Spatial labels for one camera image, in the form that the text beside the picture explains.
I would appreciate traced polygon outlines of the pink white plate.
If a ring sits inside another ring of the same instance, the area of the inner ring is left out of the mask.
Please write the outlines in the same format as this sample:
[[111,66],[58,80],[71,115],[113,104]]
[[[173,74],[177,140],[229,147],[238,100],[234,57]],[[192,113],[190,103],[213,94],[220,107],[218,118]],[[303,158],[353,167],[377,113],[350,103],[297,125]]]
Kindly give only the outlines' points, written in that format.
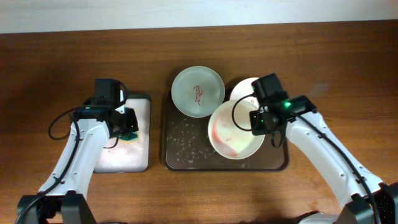
[[251,83],[256,81],[257,79],[258,77],[251,77],[240,81],[235,87],[233,87],[229,99],[238,100],[246,95],[252,94],[253,88]]

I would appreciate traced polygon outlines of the yellow green sponge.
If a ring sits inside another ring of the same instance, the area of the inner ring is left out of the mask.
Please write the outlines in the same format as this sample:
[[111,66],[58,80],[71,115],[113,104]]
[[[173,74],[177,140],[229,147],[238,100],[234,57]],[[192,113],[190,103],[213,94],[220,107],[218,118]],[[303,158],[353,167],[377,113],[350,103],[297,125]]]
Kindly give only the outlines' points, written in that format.
[[123,141],[136,141],[139,139],[139,133],[132,132],[125,135],[120,135],[119,139]]

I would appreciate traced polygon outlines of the pale green plate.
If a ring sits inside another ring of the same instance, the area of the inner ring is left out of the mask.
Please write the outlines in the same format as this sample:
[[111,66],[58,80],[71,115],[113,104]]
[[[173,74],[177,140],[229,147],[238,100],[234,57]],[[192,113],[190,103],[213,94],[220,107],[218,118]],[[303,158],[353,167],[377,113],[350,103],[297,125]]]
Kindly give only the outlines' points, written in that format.
[[214,70],[192,66],[175,77],[171,96],[180,112],[193,118],[203,118],[211,115],[223,103],[225,86]]

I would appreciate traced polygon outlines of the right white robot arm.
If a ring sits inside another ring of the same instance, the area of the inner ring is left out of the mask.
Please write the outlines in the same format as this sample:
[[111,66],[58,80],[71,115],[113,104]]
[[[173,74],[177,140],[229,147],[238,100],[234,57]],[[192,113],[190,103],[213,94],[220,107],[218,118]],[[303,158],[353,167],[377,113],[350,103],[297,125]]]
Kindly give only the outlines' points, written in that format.
[[397,184],[367,170],[332,133],[306,97],[268,103],[249,113],[253,135],[279,133],[298,147],[325,179],[342,211],[315,212],[301,223],[397,223]]

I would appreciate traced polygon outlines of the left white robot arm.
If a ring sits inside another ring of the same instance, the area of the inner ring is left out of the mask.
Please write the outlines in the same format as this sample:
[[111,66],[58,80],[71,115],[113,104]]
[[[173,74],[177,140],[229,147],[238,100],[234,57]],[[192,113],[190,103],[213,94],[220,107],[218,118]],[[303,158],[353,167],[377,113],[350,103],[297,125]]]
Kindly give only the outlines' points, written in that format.
[[95,223],[86,201],[91,176],[111,138],[138,130],[131,103],[90,100],[67,112],[71,126],[62,155],[38,193],[21,198],[16,223],[47,223],[57,213],[64,223]]

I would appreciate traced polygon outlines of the small white foam tray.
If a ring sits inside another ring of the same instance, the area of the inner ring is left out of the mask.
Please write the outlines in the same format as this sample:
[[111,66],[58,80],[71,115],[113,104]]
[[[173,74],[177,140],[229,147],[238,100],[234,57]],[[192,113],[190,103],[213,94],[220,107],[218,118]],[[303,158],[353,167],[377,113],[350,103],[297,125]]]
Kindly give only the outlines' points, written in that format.
[[144,172],[149,165],[151,97],[148,94],[131,94],[125,104],[134,109],[139,139],[123,141],[111,138],[103,148],[95,165],[96,173]]

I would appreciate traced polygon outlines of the dark brown serving tray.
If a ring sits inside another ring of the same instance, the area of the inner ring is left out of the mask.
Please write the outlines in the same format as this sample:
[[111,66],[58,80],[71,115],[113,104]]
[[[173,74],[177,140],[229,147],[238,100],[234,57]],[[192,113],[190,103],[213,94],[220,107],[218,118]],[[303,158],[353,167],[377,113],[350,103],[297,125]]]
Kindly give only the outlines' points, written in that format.
[[289,164],[285,142],[274,148],[269,137],[251,156],[241,160],[227,159],[211,146],[207,128],[210,118],[192,118],[180,112],[169,93],[164,100],[162,162],[172,171],[259,171],[278,172]]

